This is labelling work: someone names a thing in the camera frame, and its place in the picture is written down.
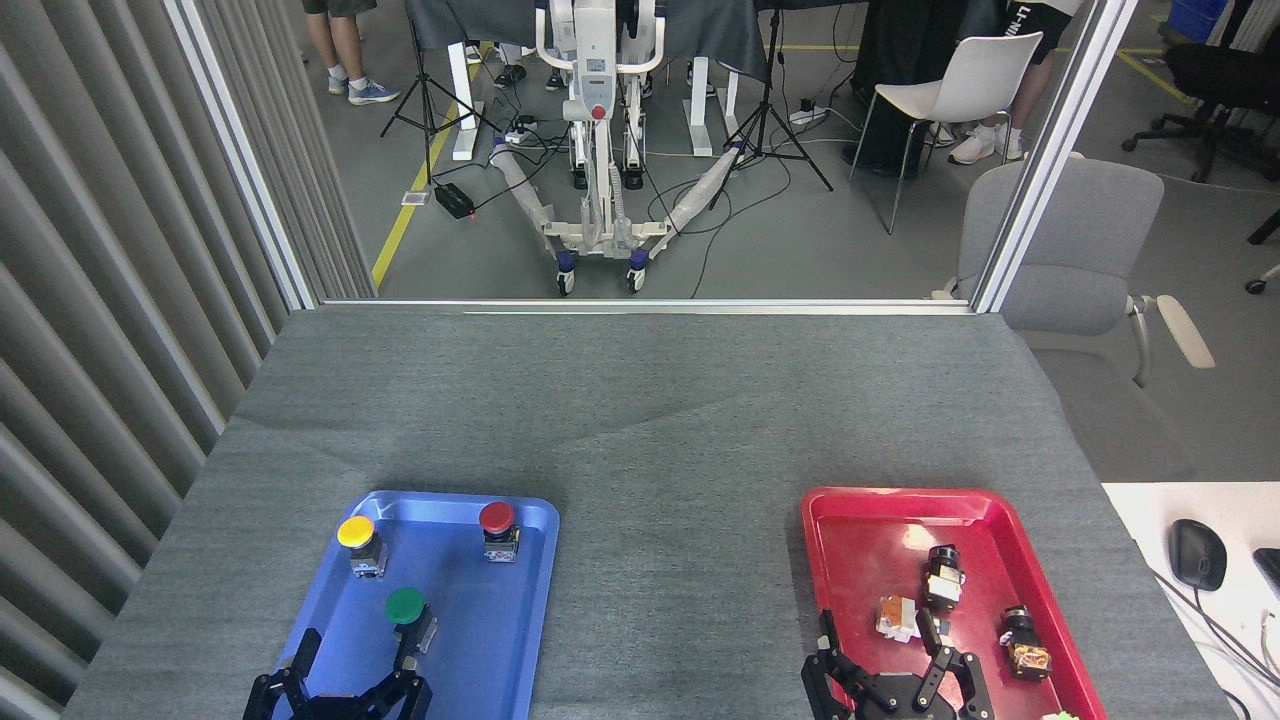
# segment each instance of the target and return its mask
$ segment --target green button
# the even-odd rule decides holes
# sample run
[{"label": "green button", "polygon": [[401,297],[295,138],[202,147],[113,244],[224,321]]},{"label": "green button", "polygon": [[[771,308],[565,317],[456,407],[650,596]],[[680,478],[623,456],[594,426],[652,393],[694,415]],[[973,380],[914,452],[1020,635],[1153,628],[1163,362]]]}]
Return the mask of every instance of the green button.
[{"label": "green button", "polygon": [[426,600],[417,588],[401,588],[387,598],[387,619],[397,625],[408,625],[422,615]]}]

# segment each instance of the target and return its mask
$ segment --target red tray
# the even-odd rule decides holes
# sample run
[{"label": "red tray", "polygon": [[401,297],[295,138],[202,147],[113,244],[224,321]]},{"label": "red tray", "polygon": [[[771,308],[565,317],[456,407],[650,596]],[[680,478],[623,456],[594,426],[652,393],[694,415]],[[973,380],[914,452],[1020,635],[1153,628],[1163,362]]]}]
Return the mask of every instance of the red tray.
[{"label": "red tray", "polygon": [[[868,671],[922,674],[928,666],[919,639],[887,639],[876,632],[876,618],[882,596],[919,602],[929,548],[951,543],[968,579],[945,619],[955,646],[982,660],[996,717],[1039,720],[1065,710],[1082,720],[1106,719],[1027,533],[1004,498],[978,489],[824,487],[805,495],[800,514],[818,609],[831,609],[842,650]],[[1001,612],[1014,605],[1030,611],[1053,659],[1053,674],[1039,683],[1014,678],[1000,647]],[[950,674],[940,693],[960,706]]]}]

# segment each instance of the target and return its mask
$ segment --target blue sneaker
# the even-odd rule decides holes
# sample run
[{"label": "blue sneaker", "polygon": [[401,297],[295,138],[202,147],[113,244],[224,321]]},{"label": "blue sneaker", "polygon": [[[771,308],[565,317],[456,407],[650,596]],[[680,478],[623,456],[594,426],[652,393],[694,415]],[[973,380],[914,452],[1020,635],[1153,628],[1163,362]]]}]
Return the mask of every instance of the blue sneaker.
[{"label": "blue sneaker", "polygon": [[352,105],[390,102],[397,97],[399,97],[398,87],[383,87],[374,81],[369,81],[364,90],[356,90],[355,83],[347,86],[347,101]]}]

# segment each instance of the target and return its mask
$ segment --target table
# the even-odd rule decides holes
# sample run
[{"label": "table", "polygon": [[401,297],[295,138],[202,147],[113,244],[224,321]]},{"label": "table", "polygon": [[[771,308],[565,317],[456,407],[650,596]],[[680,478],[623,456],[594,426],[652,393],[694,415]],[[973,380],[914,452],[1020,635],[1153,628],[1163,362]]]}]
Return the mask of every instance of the table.
[{"label": "table", "polygon": [[998,316],[332,306],[289,319],[65,717],[238,716],[384,488],[559,510],[531,717],[803,719],[799,503],[841,484],[1002,495],[1112,717],[1231,717]]},{"label": "table", "polygon": [[[1213,529],[1226,546],[1226,579],[1215,592],[1202,592],[1201,601],[1211,618],[1229,628],[1254,655],[1260,653],[1262,612],[1280,611],[1280,598],[1253,562],[1257,547],[1280,547],[1275,509],[1280,507],[1280,484],[1261,483],[1107,483],[1102,486],[1138,543],[1147,564],[1171,580],[1183,594],[1192,591],[1169,569],[1166,533],[1174,520],[1190,518]],[[1213,639],[1199,615],[1169,593],[1188,634],[1222,688],[1248,705],[1253,720],[1280,720],[1280,697],[1262,689],[1247,671],[1213,650]],[[1271,647],[1276,644],[1271,621]]]}]

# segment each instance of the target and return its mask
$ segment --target yellow tape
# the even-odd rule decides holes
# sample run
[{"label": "yellow tape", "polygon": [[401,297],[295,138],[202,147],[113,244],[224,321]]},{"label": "yellow tape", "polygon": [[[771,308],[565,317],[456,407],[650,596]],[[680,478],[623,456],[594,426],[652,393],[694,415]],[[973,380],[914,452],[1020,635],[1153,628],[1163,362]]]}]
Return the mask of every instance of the yellow tape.
[{"label": "yellow tape", "polygon": [[[485,51],[484,46],[480,49],[481,53]],[[468,72],[468,79],[474,81],[476,78],[476,72],[480,65],[472,65]],[[453,102],[449,105],[449,111],[444,114],[444,124],[452,122],[458,117],[458,104]],[[453,127],[436,133],[435,138],[431,141],[431,150],[429,154],[430,165],[434,168],[440,159],[440,152],[444,150],[444,142],[448,140],[449,133],[453,132]],[[426,168],[428,163],[422,163],[422,167],[417,170],[417,177],[413,178],[413,184],[410,186],[410,191],[422,191],[426,188]],[[381,287],[383,279],[387,277],[387,270],[392,265],[392,260],[396,258],[396,251],[399,250],[401,240],[404,238],[404,231],[408,229],[408,222],[413,219],[413,211],[417,205],[402,205],[399,215],[396,217],[396,222],[392,224],[392,229],[387,233],[387,242],[383,243],[381,252],[378,254],[378,260],[374,263],[374,269],[370,274],[374,278],[374,287]]]},{"label": "yellow tape", "polygon": [[1119,51],[1116,51],[1116,58],[1120,58],[1121,60],[1124,60],[1125,63],[1128,63],[1130,68],[1138,70],[1139,73],[1143,74],[1143,77],[1146,77],[1151,82],[1156,83],[1156,87],[1158,87],[1158,88],[1164,90],[1165,92],[1167,92],[1167,94],[1172,95],[1174,97],[1176,97],[1179,102],[1185,102],[1187,105],[1194,105],[1196,104],[1194,100],[1192,100],[1190,97],[1188,97],[1188,96],[1183,95],[1181,92],[1179,92],[1179,90],[1176,87],[1174,87],[1172,85],[1169,85],[1169,82],[1165,78],[1162,78],[1162,77],[1157,76],[1156,73],[1151,72],[1151,69],[1147,65],[1143,65],[1140,61],[1134,60],[1129,55],[1130,53],[1146,53],[1146,51],[1119,50]]}]

